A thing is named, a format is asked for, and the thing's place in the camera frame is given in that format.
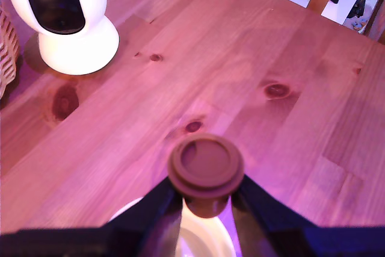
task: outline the wood grain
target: wood grain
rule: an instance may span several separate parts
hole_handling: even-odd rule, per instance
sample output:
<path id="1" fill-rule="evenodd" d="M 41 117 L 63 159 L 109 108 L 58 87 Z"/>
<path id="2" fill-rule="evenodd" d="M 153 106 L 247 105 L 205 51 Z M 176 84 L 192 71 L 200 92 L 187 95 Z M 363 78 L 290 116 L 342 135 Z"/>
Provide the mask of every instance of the wood grain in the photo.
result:
<path id="1" fill-rule="evenodd" d="M 103 224 L 167 175 L 194 122 L 315 223 L 385 223 L 384 46 L 287 0 L 108 0 L 107 15 L 120 47 L 87 76 L 47 68 L 13 16 L 24 63 L 1 110 L 2 232 Z"/>

